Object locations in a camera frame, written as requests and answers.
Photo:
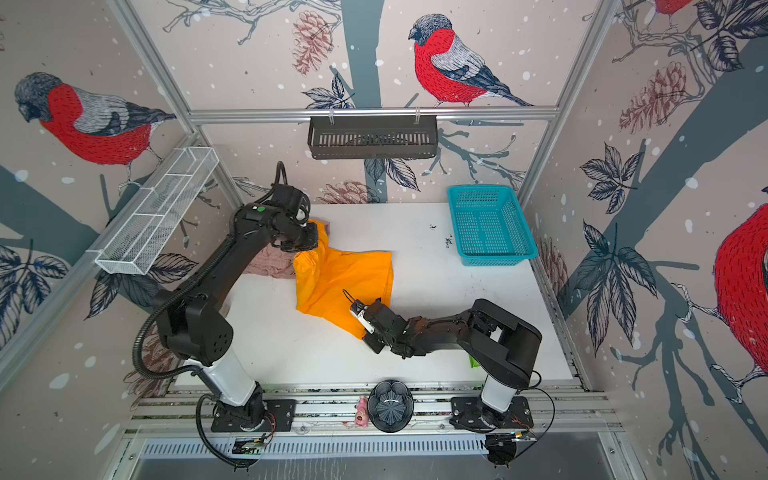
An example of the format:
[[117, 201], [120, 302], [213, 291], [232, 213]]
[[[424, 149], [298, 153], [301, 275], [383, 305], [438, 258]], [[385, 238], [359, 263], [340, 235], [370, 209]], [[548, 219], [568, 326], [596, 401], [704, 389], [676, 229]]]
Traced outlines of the pink shorts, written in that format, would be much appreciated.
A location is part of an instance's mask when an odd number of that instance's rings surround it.
[[296, 272], [294, 259], [296, 253], [283, 252], [278, 247], [268, 245], [248, 263], [244, 275], [258, 275], [274, 279], [294, 279]]

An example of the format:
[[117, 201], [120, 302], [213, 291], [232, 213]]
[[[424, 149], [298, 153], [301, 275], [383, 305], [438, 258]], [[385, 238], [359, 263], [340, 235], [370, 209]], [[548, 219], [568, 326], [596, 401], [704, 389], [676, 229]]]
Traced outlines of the orange shorts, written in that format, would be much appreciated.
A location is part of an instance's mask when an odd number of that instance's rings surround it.
[[390, 252], [345, 252], [329, 246], [325, 226], [314, 220], [318, 246], [294, 257], [296, 308], [322, 318], [357, 339], [366, 334], [363, 325], [350, 313], [351, 304], [365, 305], [379, 299], [389, 305], [394, 283]]

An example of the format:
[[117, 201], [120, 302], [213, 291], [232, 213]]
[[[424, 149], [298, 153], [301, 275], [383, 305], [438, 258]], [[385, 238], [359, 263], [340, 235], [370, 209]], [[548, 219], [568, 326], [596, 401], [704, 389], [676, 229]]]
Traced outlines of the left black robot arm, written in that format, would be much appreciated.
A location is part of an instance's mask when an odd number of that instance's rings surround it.
[[[232, 352], [234, 329], [221, 310], [246, 267], [266, 247], [292, 254], [317, 248], [318, 226], [310, 221], [310, 210], [308, 196], [289, 184], [285, 165], [278, 162], [269, 190], [233, 214], [228, 234], [209, 259], [175, 290], [154, 297], [132, 346], [133, 367], [143, 378], [165, 380], [189, 373], [203, 380], [209, 391], [195, 407], [198, 436], [212, 455], [234, 470], [247, 470], [254, 463], [227, 456], [207, 438], [201, 418], [204, 402], [213, 402], [215, 411], [247, 427], [266, 423], [265, 441], [273, 439], [277, 421], [265, 406], [261, 385]], [[161, 345], [184, 365], [167, 371], [146, 365], [143, 347], [152, 327], [158, 329]]]

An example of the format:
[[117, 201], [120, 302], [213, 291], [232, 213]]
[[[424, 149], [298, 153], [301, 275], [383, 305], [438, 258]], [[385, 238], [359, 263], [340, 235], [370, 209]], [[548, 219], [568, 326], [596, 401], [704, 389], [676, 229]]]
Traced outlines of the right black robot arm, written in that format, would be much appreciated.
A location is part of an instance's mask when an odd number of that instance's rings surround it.
[[350, 313], [364, 328], [364, 343], [375, 353], [387, 348], [403, 359], [436, 351], [463, 350], [486, 372], [481, 393], [460, 399], [452, 408], [450, 424], [473, 433], [530, 428], [530, 414], [519, 393], [529, 390], [542, 341], [530, 323], [495, 303], [476, 300], [472, 307], [452, 316], [408, 320], [376, 300], [365, 305], [355, 300]]

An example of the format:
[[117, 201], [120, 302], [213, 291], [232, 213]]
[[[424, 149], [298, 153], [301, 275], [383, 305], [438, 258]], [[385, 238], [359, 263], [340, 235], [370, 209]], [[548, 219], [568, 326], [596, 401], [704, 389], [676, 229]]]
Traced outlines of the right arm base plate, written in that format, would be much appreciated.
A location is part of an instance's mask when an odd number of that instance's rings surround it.
[[485, 405], [479, 396], [452, 397], [450, 403], [449, 423], [459, 430], [491, 433], [498, 429], [530, 430], [533, 428], [528, 400], [522, 396], [515, 396], [503, 413]]

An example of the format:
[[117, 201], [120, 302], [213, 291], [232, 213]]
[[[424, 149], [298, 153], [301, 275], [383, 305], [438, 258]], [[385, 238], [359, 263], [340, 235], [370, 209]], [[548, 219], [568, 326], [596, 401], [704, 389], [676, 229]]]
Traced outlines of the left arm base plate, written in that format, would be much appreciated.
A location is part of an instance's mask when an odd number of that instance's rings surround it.
[[289, 432], [295, 400], [257, 400], [244, 406], [215, 403], [211, 429], [216, 433]]

